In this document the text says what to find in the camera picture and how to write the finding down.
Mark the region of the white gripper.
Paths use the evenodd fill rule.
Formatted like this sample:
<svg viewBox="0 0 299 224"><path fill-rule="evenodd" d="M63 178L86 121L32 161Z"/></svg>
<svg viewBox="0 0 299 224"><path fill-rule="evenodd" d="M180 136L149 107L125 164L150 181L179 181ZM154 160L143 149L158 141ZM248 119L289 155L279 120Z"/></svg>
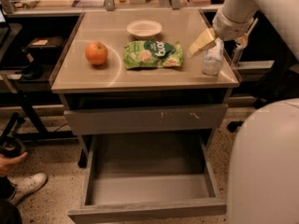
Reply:
<svg viewBox="0 0 299 224"><path fill-rule="evenodd" d="M249 21L235 22L225 17L221 8L218 9L213 21L212 28L206 28L189 46L188 52L191 57L216 46L216 39L223 41L235 40L241 47L248 45L249 37L245 32L250 28L253 19Z"/></svg>

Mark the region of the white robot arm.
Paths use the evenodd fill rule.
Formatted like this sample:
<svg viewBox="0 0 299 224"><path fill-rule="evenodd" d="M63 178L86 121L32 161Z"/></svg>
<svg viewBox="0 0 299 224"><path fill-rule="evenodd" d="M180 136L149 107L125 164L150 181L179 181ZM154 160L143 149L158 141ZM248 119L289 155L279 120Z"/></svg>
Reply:
<svg viewBox="0 0 299 224"><path fill-rule="evenodd" d="M256 10L271 22L299 59L299 0L225 0L212 28L189 46L191 56L234 40ZM299 224L299 99L254 111L238 130L227 189L228 224Z"/></svg>

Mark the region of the person's hand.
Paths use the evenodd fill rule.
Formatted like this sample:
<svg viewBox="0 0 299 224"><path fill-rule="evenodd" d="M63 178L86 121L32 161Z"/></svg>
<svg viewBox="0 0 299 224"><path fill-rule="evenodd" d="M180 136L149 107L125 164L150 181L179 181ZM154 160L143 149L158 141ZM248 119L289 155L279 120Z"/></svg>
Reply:
<svg viewBox="0 0 299 224"><path fill-rule="evenodd" d="M15 158L7 158L0 154L0 177L7 176L7 174L18 164L25 161L28 153L24 152Z"/></svg>

